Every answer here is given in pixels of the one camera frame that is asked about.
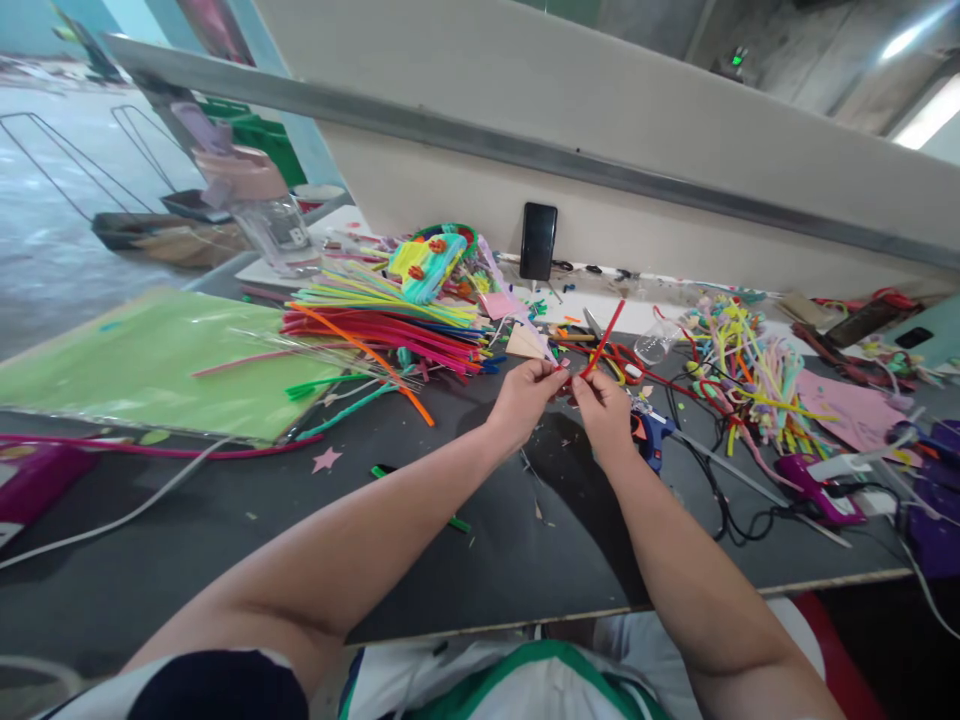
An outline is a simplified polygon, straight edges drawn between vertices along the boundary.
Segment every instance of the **metal stand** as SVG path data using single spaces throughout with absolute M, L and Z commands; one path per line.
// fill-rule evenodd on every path
M 93 165 L 93 167 L 96 168 L 97 170 L 99 170 L 100 173 L 101 173 L 105 178 L 107 178 L 108 180 L 110 180 L 110 182 L 112 182 L 114 185 L 116 185 L 118 188 L 120 188 L 123 192 L 125 192 L 127 195 L 129 195 L 131 198 L 133 198 L 134 201 L 136 201 L 137 203 L 139 203 L 140 205 L 142 205 L 144 208 L 146 208 L 146 210 L 147 210 L 148 213 L 152 213 L 152 212 L 153 212 L 153 210 L 152 210 L 145 202 L 143 202 L 143 200 L 141 200 L 140 198 L 138 198 L 136 195 L 134 195 L 132 192 L 130 192 L 127 188 L 125 188 L 123 185 L 121 185 L 120 182 L 118 182 L 117 179 L 116 179 L 115 177 L 113 177 L 113 175 L 111 175 L 111 174 L 108 173 L 106 170 L 104 170 L 102 167 L 100 167 L 99 165 L 97 165 L 97 163 L 95 163 L 93 160 L 90 159 L 90 156 L 89 156 L 89 155 L 87 155 L 85 152 L 83 152 L 83 150 L 81 150 L 80 148 L 78 148 L 78 147 L 77 147 L 76 145 L 74 145 L 72 142 L 70 142 L 69 140 L 67 140 L 67 138 L 65 138 L 59 131 L 57 131 L 56 129 L 54 129 L 53 127 L 51 127 L 50 123 L 48 123 L 46 120 L 44 120 L 42 117 L 40 117 L 40 116 L 37 115 L 36 113 L 23 112 L 23 113 L 10 113 L 9 115 L 0 115 L 0 128 L 2 128 L 4 132 L 6 132 L 7 137 L 9 137 L 10 140 L 13 141 L 13 144 L 14 144 L 14 145 L 16 145 L 18 148 L 20 148 L 21 152 L 23 152 L 23 154 L 27 156 L 27 158 L 30 160 L 30 162 L 32 162 L 32 163 L 34 164 L 34 166 L 37 168 L 37 170 L 39 170 L 41 173 L 43 173 L 43 176 L 44 176 L 47 180 L 50 181 L 50 183 L 57 189 L 57 192 L 59 192 L 61 195 L 63 195 L 64 199 L 65 199 L 68 203 L 70 203 L 70 205 L 73 206 L 73 209 L 76 210 L 76 211 L 81 215 L 81 217 L 83 217 L 85 220 L 87 220 L 87 221 L 92 221 L 93 218 L 91 218 L 89 215 L 87 215 L 87 214 L 80 208 L 79 205 L 77 205 L 72 199 L 70 199 L 70 196 L 67 195 L 66 192 L 64 192 L 63 188 L 60 187 L 60 185 L 57 183 L 57 181 L 53 179 L 53 177 L 50 175 L 50 173 L 48 173 L 46 170 L 44 170 L 43 166 L 37 161 L 37 159 L 30 153 L 29 150 L 27 150 L 27 148 L 25 148 L 25 147 L 23 146 L 23 143 L 22 143 L 19 139 L 17 139 L 17 136 L 13 134 L 13 131 L 12 131 L 9 127 L 7 127 L 7 122 L 8 122 L 9 120 L 12 120 L 12 119 L 14 119 L 14 118 L 20 118 L 20 117 L 27 118 L 30 122 L 32 122 L 35 127 L 37 127 L 44 135 L 47 136 L 47 138 L 50 140 L 50 142 L 52 142 L 61 152 L 63 152 L 64 155 L 66 155 L 68 158 L 70 158 L 70 160 L 72 160 L 73 163 L 74 163 L 78 168 L 80 168 L 81 172 L 83 172 L 88 178 L 90 178 L 90 180 L 92 180 L 92 181 L 96 184 L 96 186 L 97 186 L 98 188 L 100 188 L 101 190 L 103 190 L 103 192 L 105 192 L 105 193 L 110 197 L 111 200 L 113 200 L 117 205 L 119 205 L 119 206 L 121 207 L 121 209 L 122 209 L 125 213 L 131 213 L 131 211 L 127 208 L 126 205 L 124 205 L 124 204 L 119 200 L 119 198 L 117 198 L 116 195 L 114 195 L 112 192 L 110 192 L 110 191 L 103 185 L 103 183 L 101 183 L 101 182 L 93 175 L 93 173 L 91 173 L 86 167 L 84 167 L 83 163 L 81 163 L 80 160 L 77 159 L 77 157 L 75 157 L 74 155 L 71 155 L 71 154 L 70 154 L 71 151 L 73 151 L 73 153 L 75 153 L 75 154 L 78 155 L 79 157 L 81 157 L 81 158 L 83 158 L 84 160 L 86 160 L 88 163 L 90 163 L 90 165 Z
M 147 161 L 147 164 L 153 168 L 153 171 L 160 176 L 160 179 L 166 183 L 167 187 L 170 188 L 170 192 L 176 192 L 177 189 L 173 186 L 173 183 L 170 182 L 170 178 L 167 176 L 167 173 L 164 172 L 163 167 L 160 165 L 160 162 L 157 160 L 156 156 L 153 154 L 153 151 L 150 149 L 150 146 L 147 144 L 147 141 L 143 139 L 143 136 L 140 134 L 140 130 L 137 128 L 136 123 L 133 121 L 133 118 L 130 116 L 130 113 L 136 113 L 144 120 L 146 120 L 153 128 L 160 133 L 163 137 L 169 140 L 175 148 L 178 150 L 183 150 L 180 147 L 180 144 L 170 137 L 163 128 L 161 128 L 157 123 L 150 119 L 143 110 L 138 108 L 136 105 L 117 105 L 116 107 L 110 108 L 110 114 L 113 115 L 113 119 L 117 121 L 117 125 L 120 126 L 120 129 L 123 130 L 123 133 L 127 136 L 133 146 L 143 155 L 143 159 Z M 190 162 L 193 162 L 189 152 L 184 152 Z

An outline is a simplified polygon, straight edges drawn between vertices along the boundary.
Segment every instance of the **gray table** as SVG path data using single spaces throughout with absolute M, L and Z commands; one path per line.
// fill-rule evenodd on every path
M 238 258 L 195 289 L 239 297 L 233 273 L 250 259 Z M 671 357 L 658 370 L 675 375 L 681 360 Z M 511 360 L 506 367 L 515 363 Z M 829 374 L 816 361 L 811 365 Z M 431 381 L 421 399 L 437 421 L 432 429 L 405 398 L 386 395 L 312 448 L 208 463 L 130 525 L 0 572 L 0 652 L 58 660 L 85 675 L 116 671 L 167 618 L 232 564 L 318 508 L 372 482 L 372 465 L 405 465 L 481 423 L 499 387 L 499 376 L 478 377 L 466 387 L 442 375 Z M 920 396 L 928 407 L 947 404 L 943 394 L 931 389 Z M 652 400 L 661 412 L 666 410 L 660 387 Z M 689 399 L 684 404 L 681 428 L 712 444 L 712 417 Z M 79 423 L 10 414 L 0 415 L 0 427 L 48 434 L 86 430 Z M 563 446 L 564 440 L 571 442 Z M 191 439 L 167 444 L 204 447 Z M 333 471 L 311 475 L 311 458 L 329 446 L 343 457 Z M 592 460 L 576 411 L 566 404 L 551 406 L 527 452 L 543 483 L 524 470 L 519 456 L 510 458 L 458 512 L 473 526 L 472 534 L 444 529 L 353 632 L 352 642 L 648 606 L 626 528 Z M 717 505 L 690 453 L 668 441 L 664 460 L 664 481 L 706 529 L 716 530 Z M 733 462 L 773 487 L 744 448 L 737 449 Z M 125 514 L 183 465 L 103 455 L 98 468 L 8 545 L 0 559 Z M 716 476 L 741 524 L 769 507 L 723 470 L 717 469 Z M 535 503 L 544 522 L 535 516 Z M 763 592 L 909 573 L 887 523 L 873 521 L 844 536 L 853 543 L 852 550 L 797 522 L 777 521 L 762 542 L 736 548 L 725 540 L 722 545 Z

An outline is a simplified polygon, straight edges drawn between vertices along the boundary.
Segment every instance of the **human arm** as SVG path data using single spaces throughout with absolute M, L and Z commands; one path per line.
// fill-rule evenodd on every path
M 600 372 L 587 381 L 573 381 L 587 434 L 620 503 L 644 584 L 680 650 L 704 716 L 843 718 L 757 591 L 637 453 L 629 397 Z
M 309 697 L 346 635 L 450 517 L 530 437 L 569 377 L 530 361 L 504 378 L 487 422 L 318 510 L 215 580 L 130 660 L 255 647 L 286 657 Z

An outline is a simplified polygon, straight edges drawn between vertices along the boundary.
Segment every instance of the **forearm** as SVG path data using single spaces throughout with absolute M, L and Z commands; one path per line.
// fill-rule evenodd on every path
M 198 599 L 282 608 L 346 635 L 503 461 L 503 447 L 485 426 L 473 430 L 311 515 Z
M 318 657 L 331 657 L 512 449 L 481 426 L 317 511 L 214 581 L 126 669 L 238 638 L 284 652 L 315 686 Z
M 600 461 L 650 598 L 690 670 L 726 675 L 798 656 L 757 591 L 632 446 Z

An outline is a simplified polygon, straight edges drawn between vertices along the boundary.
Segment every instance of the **human hand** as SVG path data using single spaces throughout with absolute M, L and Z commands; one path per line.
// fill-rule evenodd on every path
M 546 360 L 528 360 L 515 367 L 503 379 L 487 427 L 511 445 L 510 452 L 516 452 L 530 439 L 547 402 L 569 377 L 564 369 L 554 372 Z
M 630 437 L 630 396 L 623 388 L 598 370 L 585 379 L 574 376 L 572 384 L 597 460 L 603 464 L 624 451 L 635 455 Z

